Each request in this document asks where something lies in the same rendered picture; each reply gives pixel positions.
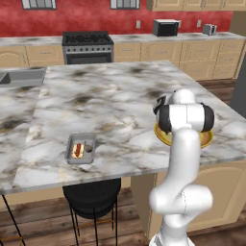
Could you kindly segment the grey tupperware container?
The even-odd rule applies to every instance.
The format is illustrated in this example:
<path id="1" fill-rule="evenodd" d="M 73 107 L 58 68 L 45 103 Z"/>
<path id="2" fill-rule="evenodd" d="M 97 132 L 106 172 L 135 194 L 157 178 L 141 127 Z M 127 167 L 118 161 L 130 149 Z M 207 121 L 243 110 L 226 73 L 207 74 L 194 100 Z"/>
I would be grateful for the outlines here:
<path id="1" fill-rule="evenodd" d="M 77 143 L 85 144 L 85 141 L 88 145 L 91 145 L 93 147 L 92 152 L 87 153 L 84 149 L 84 156 L 81 159 L 74 159 L 71 156 L 73 145 Z M 73 134 L 69 137 L 65 152 L 65 160 L 69 164 L 89 164 L 93 162 L 94 154 L 95 154 L 95 143 L 96 143 L 96 135 L 95 134 Z"/>

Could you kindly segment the yellow large plate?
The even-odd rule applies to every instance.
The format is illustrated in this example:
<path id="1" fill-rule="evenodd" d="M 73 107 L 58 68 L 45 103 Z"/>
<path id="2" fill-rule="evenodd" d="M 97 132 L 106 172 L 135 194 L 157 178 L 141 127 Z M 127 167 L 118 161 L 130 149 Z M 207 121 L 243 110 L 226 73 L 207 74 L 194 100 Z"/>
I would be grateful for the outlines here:
<path id="1" fill-rule="evenodd" d="M 202 133 L 188 126 L 171 133 L 166 133 L 156 123 L 154 132 L 160 141 L 170 145 L 173 149 L 184 148 L 186 150 L 188 147 L 200 149 L 209 146 L 213 141 L 212 130 Z"/>

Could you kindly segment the hot dog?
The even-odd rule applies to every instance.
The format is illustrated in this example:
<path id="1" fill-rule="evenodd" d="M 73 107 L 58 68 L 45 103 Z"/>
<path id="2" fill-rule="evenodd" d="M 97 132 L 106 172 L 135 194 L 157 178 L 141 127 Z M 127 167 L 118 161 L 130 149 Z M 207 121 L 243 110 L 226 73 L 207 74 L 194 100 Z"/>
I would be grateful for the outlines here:
<path id="1" fill-rule="evenodd" d="M 84 156 L 84 145 L 81 143 L 77 143 L 73 145 L 71 156 L 74 159 L 81 159 Z"/>

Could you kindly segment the black bar stool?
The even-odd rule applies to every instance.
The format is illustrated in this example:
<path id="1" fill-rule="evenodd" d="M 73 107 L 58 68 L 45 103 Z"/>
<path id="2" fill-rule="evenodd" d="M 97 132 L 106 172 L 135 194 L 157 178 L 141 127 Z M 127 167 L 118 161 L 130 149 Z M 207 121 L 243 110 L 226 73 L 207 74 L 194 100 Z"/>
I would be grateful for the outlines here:
<path id="1" fill-rule="evenodd" d="M 108 222 L 111 222 L 111 228 L 115 230 L 115 235 L 118 235 L 117 196 L 120 189 L 120 178 L 62 188 L 70 208 L 76 246 L 79 246 L 78 237 L 81 228 L 78 216 L 93 220 L 95 238 L 98 238 L 97 225 Z"/>

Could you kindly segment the black and steel stove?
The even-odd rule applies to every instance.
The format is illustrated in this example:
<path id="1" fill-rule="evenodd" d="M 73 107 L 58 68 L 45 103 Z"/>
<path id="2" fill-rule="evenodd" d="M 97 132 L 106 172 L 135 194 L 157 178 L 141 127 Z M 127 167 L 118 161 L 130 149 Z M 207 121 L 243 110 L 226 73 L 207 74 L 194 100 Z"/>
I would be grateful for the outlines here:
<path id="1" fill-rule="evenodd" d="M 113 62 L 113 41 L 107 31 L 64 32 L 61 46 L 65 64 Z"/>

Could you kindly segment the tan base cupboards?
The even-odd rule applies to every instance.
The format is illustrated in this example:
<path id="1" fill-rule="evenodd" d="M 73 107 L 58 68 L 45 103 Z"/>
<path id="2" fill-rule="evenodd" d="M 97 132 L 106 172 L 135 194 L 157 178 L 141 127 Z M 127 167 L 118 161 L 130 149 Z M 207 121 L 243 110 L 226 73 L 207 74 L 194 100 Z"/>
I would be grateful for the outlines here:
<path id="1" fill-rule="evenodd" d="M 246 39 L 117 41 L 113 46 L 113 61 L 168 60 L 193 79 L 232 79 L 238 76 L 245 53 Z M 0 67 L 48 65 L 64 65 L 61 45 L 0 46 Z"/>

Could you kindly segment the black microwave oven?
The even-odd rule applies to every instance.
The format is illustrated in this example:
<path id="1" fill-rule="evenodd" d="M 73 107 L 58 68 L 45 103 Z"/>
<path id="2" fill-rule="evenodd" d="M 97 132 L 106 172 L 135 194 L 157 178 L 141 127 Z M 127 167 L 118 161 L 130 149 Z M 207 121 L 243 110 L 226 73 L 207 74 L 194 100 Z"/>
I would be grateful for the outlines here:
<path id="1" fill-rule="evenodd" d="M 157 37 L 175 37 L 178 34 L 179 21 L 175 19 L 155 19 L 152 34 Z"/>

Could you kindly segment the grey sink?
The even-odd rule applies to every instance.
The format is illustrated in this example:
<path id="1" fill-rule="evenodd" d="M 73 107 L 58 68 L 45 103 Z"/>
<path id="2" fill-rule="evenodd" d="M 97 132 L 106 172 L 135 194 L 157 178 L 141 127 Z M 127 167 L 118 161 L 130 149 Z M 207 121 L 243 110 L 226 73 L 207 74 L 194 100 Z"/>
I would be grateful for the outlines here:
<path id="1" fill-rule="evenodd" d="M 46 69 L 1 70 L 0 87 L 41 86 Z"/>

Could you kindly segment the grey framed window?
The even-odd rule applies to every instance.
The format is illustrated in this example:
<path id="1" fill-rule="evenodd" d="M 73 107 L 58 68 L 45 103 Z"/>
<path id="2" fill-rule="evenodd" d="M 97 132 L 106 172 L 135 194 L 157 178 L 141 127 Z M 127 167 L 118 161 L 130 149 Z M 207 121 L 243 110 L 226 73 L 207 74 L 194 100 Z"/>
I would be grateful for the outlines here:
<path id="1" fill-rule="evenodd" d="M 140 0 L 110 0 L 112 10 L 138 10 Z"/>
<path id="2" fill-rule="evenodd" d="M 24 10 L 55 10 L 56 0 L 21 0 Z"/>

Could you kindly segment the tan island cupboard door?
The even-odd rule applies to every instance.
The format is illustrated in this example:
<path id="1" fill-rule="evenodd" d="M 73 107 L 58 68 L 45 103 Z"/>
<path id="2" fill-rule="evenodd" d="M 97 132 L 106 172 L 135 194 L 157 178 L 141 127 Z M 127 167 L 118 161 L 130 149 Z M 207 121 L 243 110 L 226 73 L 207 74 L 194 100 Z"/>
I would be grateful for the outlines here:
<path id="1" fill-rule="evenodd" d="M 204 165 L 194 182 L 207 186 L 212 208 L 197 216 L 187 228 L 193 232 L 233 223 L 246 203 L 246 160 Z"/>

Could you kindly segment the grey fridge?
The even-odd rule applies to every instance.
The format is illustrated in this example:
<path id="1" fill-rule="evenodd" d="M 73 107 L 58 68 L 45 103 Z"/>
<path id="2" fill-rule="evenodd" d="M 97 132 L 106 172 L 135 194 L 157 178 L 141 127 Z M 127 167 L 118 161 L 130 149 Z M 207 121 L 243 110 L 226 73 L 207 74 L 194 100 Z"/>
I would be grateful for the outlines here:
<path id="1" fill-rule="evenodd" d="M 229 106 L 246 119 L 246 46 Z"/>

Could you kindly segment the silver toaster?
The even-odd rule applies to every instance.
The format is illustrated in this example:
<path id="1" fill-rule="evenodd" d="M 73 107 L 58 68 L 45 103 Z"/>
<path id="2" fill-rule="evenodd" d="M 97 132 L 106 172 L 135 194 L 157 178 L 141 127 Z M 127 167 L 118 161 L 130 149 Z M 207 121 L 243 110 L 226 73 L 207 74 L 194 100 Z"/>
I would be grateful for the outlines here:
<path id="1" fill-rule="evenodd" d="M 202 33 L 208 36 L 214 36 L 217 31 L 217 26 L 213 24 L 205 24 L 202 29 Z"/>

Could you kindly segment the tan wall cupboards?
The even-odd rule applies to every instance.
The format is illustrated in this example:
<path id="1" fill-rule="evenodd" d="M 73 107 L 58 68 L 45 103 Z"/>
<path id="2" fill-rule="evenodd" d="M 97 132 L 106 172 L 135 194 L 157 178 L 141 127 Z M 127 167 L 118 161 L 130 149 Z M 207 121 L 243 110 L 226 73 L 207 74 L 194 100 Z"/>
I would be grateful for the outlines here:
<path id="1" fill-rule="evenodd" d="M 152 12 L 246 11 L 246 0 L 146 0 Z"/>

